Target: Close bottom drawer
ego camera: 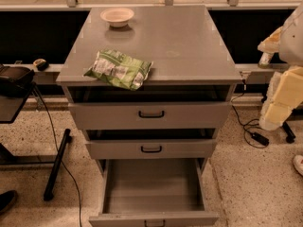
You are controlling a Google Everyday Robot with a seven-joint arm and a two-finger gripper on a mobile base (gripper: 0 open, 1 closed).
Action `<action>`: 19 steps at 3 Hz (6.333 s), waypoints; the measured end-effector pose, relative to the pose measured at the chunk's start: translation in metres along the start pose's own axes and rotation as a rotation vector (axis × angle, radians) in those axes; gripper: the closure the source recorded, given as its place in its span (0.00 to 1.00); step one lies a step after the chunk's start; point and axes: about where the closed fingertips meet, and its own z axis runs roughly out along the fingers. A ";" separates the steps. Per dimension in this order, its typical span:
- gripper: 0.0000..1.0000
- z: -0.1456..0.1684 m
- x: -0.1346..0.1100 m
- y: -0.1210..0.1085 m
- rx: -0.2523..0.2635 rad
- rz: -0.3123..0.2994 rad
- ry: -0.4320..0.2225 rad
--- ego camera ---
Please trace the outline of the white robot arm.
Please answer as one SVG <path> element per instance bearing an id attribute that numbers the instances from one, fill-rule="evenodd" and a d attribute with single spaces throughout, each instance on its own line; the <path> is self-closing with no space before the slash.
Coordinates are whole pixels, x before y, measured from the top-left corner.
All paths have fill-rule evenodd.
<path id="1" fill-rule="evenodd" d="M 261 65 L 268 65 L 275 53 L 289 65 L 284 73 L 274 72 L 260 113 L 259 125 L 274 131 L 303 102 L 303 4 L 258 45 L 258 50 L 263 53 Z"/>

